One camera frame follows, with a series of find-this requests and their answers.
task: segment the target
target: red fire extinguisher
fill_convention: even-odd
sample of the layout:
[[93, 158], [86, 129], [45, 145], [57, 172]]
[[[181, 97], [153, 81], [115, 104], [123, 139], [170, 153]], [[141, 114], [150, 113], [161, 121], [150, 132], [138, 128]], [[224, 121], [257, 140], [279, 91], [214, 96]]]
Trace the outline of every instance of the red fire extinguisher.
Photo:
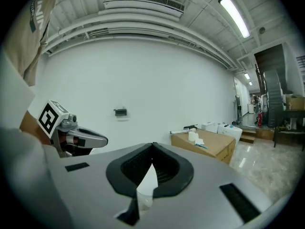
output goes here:
[[260, 112], [258, 113], [257, 125], [262, 126], [262, 121], [263, 121], [263, 112]]

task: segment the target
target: white container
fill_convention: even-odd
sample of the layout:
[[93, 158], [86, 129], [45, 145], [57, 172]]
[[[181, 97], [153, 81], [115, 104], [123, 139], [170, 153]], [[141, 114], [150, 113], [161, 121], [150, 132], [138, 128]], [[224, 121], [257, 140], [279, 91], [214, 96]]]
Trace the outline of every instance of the white container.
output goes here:
[[248, 104], [249, 106], [249, 114], [254, 114], [254, 104]]
[[235, 147], [237, 146], [240, 137], [242, 136], [243, 130], [236, 126], [228, 125], [228, 124], [220, 124], [218, 125], [218, 134], [232, 136], [236, 140]]
[[206, 122], [206, 123], [201, 124], [201, 129], [208, 131], [208, 132], [217, 133], [218, 124], [216, 124], [215, 122]]

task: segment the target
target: wooden step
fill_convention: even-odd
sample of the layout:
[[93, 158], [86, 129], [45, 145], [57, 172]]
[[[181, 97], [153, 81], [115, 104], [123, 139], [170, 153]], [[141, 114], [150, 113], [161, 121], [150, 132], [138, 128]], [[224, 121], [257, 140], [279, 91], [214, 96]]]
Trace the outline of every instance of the wooden step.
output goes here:
[[249, 135], [249, 136], [256, 137], [256, 130], [243, 129], [243, 135]]
[[246, 143], [254, 143], [255, 136], [249, 136], [249, 135], [242, 135], [240, 137], [240, 141], [246, 142]]

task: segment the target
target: person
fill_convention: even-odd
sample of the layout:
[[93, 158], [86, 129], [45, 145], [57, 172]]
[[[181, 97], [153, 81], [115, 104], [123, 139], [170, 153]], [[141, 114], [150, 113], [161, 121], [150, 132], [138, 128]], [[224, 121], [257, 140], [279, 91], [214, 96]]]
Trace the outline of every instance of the person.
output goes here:
[[254, 95], [254, 104], [255, 104], [255, 112], [258, 113], [258, 99], [256, 95]]
[[[35, 85], [39, 57], [47, 45], [48, 25], [56, 0], [30, 0], [16, 18], [3, 44], [3, 53], [27, 85]], [[42, 144], [50, 140], [28, 111], [20, 130], [37, 137]]]

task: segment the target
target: cardboard box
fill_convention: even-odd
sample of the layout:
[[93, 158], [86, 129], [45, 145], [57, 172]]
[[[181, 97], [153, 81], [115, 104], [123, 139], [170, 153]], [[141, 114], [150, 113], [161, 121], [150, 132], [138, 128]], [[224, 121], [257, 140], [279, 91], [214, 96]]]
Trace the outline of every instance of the cardboard box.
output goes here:
[[226, 164], [230, 163], [235, 149], [235, 138], [201, 129], [197, 129], [196, 133], [198, 133], [199, 138], [203, 139], [204, 146], [209, 149], [195, 146], [195, 142], [188, 140], [188, 134], [186, 133], [172, 135], [172, 146], [213, 157]]
[[286, 95], [287, 110], [305, 110], [305, 97], [300, 95]]

